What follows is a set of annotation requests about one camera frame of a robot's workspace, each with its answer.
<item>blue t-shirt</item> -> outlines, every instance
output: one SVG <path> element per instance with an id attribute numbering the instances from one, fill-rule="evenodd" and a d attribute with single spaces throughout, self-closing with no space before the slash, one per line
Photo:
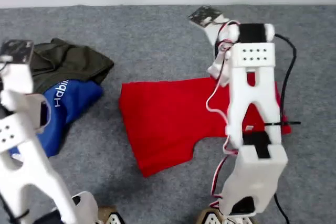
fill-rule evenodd
<path id="1" fill-rule="evenodd" d="M 66 80 L 48 89 L 44 96 L 51 106 L 51 118 L 44 132 L 37 136 L 46 155 L 51 157 L 58 153 L 64 127 L 102 96 L 102 88 L 93 81 Z M 11 153 L 18 153 L 17 148 Z"/>

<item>gray carpet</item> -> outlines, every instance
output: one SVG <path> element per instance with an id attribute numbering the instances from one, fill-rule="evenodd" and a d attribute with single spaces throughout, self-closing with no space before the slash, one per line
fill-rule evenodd
<path id="1" fill-rule="evenodd" d="M 298 60 L 287 88 L 286 112 L 301 120 L 283 138 L 289 163 L 278 197 L 292 223 L 332 223 L 336 218 L 336 6 L 220 6 L 241 22 L 267 22 L 289 36 Z M 53 37 L 92 46 L 115 67 L 102 86 L 104 96 L 77 120 L 60 154 L 50 159 L 69 190 L 92 192 L 99 205 L 116 205 L 130 224 L 193 223 L 211 202 L 213 171 L 222 158 L 223 139 L 201 140 L 194 159 L 149 178 L 140 174 L 118 110 L 121 83 L 182 80 L 207 76 L 212 48 L 205 34 L 190 25 L 196 6 L 61 7 L 0 10 L 0 39 Z M 276 40 L 276 80 L 292 57 Z M 222 169 L 223 183 L 233 168 Z M 52 203 L 31 193 L 35 216 Z M 0 213 L 1 223 L 5 215 Z M 260 223 L 285 223 L 272 201 Z"/>

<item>red t-shirt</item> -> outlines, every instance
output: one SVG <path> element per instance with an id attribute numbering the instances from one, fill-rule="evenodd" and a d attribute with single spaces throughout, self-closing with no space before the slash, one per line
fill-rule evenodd
<path id="1" fill-rule="evenodd" d="M 248 74 L 248 82 L 254 81 Z M 205 108 L 216 86 L 212 78 L 183 81 L 124 83 L 119 106 L 138 166 L 144 176 L 189 161 L 195 144 L 205 137 L 224 137 L 225 121 Z M 275 84 L 278 103 L 279 93 Z M 219 87 L 209 102 L 227 113 L 228 86 Z M 253 131 L 263 131 L 264 122 L 251 104 L 243 120 Z M 290 133 L 289 126 L 282 133 Z"/>

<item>metal plate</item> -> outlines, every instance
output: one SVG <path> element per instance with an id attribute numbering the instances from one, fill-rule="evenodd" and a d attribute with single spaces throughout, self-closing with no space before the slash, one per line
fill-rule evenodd
<path id="1" fill-rule="evenodd" d="M 29 64 L 33 50 L 31 40 L 7 40 L 0 49 L 0 63 Z"/>
<path id="2" fill-rule="evenodd" d="M 213 22 L 218 16 L 222 14 L 221 11 L 210 6 L 204 5 L 197 9 L 193 14 L 189 15 L 188 19 L 203 28 L 209 23 Z"/>

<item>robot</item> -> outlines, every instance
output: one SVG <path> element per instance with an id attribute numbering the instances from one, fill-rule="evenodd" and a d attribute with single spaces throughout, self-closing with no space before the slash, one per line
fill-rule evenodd
<path id="1" fill-rule="evenodd" d="M 0 49 L 0 200 L 12 224 L 103 224 L 93 195 L 83 191 L 71 197 L 36 136 L 50 120 L 50 105 L 43 95 L 32 94 L 33 46 L 29 40 L 8 40 Z M 20 152 L 22 165 L 11 158 L 8 150 L 13 147 Z M 26 185 L 52 198 L 57 209 L 33 221 Z M 123 220 L 111 212 L 106 223 L 123 224 Z"/>
<path id="2" fill-rule="evenodd" d="M 214 62 L 207 71 L 217 79 L 217 86 L 209 99 L 219 85 L 229 84 L 227 115 L 209 108 L 209 99 L 206 107 L 224 118 L 228 136 L 224 153 L 236 156 L 234 170 L 225 181 L 222 192 L 214 195 L 212 189 L 218 200 L 210 206 L 217 210 L 206 211 L 201 222 L 252 223 L 249 217 L 266 209 L 288 162 L 281 144 L 283 111 L 276 100 L 275 45 L 272 43 L 274 36 L 282 36 L 275 34 L 272 24 L 240 24 L 209 6 L 200 7 L 188 18 L 205 32 L 214 47 Z M 249 72 L 255 75 L 254 86 L 247 82 Z M 242 122 L 251 103 L 265 122 L 265 130 L 243 134 Z M 228 142 L 235 150 L 226 149 Z"/>

